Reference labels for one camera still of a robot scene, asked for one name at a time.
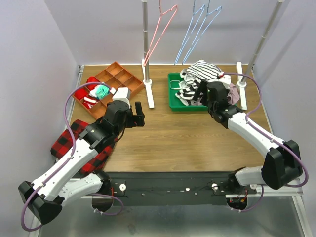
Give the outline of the thin striped tank top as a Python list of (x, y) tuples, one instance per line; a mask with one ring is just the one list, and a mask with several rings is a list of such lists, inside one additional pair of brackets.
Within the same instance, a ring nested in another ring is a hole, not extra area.
[(197, 62), (191, 64), (184, 71), (184, 81), (189, 81), (198, 78), (201, 80), (211, 82), (212, 80), (217, 80), (218, 75), (222, 72), (223, 71), (216, 65), (207, 63), (203, 59), (200, 59)]

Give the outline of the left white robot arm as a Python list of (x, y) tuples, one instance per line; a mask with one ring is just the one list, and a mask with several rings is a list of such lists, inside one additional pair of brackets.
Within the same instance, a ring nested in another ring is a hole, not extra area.
[(22, 211), (29, 209), (45, 225), (60, 214), (66, 203), (85, 195), (113, 199), (110, 177), (102, 170), (95, 170), (75, 182), (70, 182), (70, 179), (87, 162), (115, 143), (126, 128), (145, 125), (140, 102), (135, 102), (135, 109), (136, 114), (122, 100), (109, 103), (105, 114), (88, 125), (69, 151), (45, 174), (19, 185), (18, 190), (24, 202)]

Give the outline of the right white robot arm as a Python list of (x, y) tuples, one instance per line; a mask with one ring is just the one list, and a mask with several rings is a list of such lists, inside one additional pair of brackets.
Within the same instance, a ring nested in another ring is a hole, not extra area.
[(242, 167), (232, 172), (227, 181), (230, 192), (237, 194), (248, 185), (267, 185), (278, 190), (302, 175), (298, 144), (273, 136), (247, 117), (242, 109), (229, 104), (227, 90), (221, 82), (203, 81), (195, 93), (199, 95), (217, 123), (241, 136), (264, 158), (262, 166)]

